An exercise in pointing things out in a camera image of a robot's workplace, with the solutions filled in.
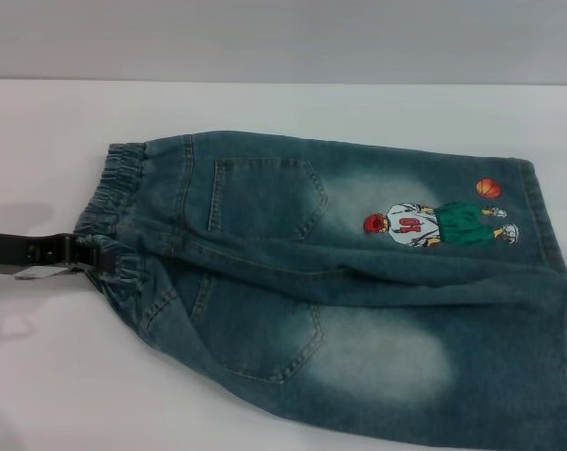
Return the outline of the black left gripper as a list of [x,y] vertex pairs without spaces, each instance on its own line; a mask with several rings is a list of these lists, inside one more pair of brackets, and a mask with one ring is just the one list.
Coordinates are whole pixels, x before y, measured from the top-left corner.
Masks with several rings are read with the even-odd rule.
[[[26,262],[27,237],[0,234],[0,262]],[[14,274],[16,280],[31,281],[75,271],[112,272],[115,253],[95,241],[73,234],[28,239],[28,265]]]

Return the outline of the blue denim shorts with print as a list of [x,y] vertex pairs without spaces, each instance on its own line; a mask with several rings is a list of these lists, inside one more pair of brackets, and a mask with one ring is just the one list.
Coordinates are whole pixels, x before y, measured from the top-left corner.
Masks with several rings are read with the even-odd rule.
[[269,413],[567,451],[567,267],[534,166],[250,132],[109,147],[75,227],[148,345]]

